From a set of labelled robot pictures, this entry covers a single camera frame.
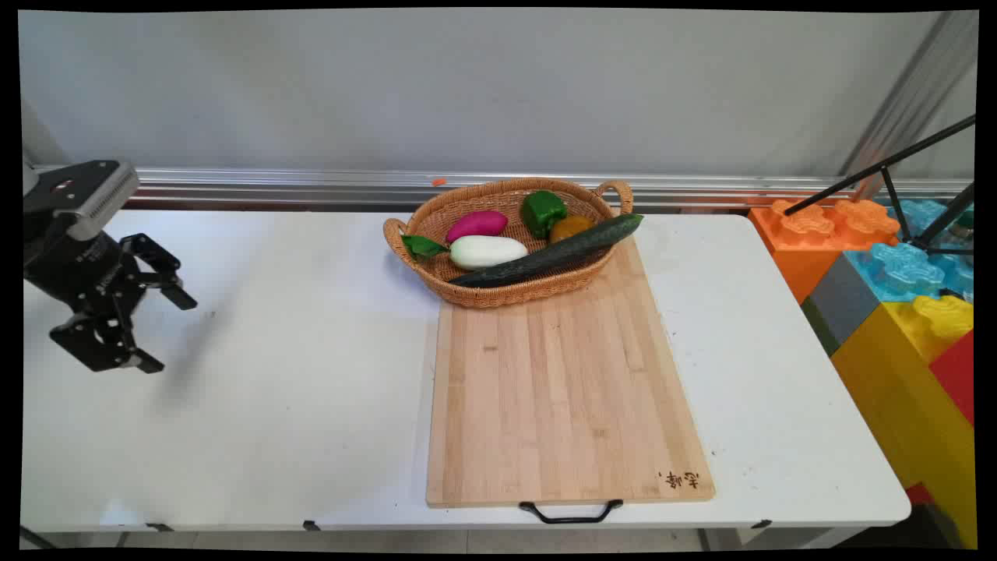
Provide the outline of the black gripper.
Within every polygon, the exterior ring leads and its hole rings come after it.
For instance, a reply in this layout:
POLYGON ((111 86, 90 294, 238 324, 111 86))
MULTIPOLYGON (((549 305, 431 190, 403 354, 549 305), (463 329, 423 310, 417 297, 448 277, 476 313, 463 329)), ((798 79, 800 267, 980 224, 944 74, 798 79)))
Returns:
POLYGON ((131 314, 148 290, 160 291, 181 310, 196 308, 179 277, 179 259, 149 235, 117 242, 102 231, 79 241, 68 229, 52 214, 23 220, 23 277, 75 312, 50 331, 51 340, 93 372, 163 372, 164 363, 136 343, 131 314))

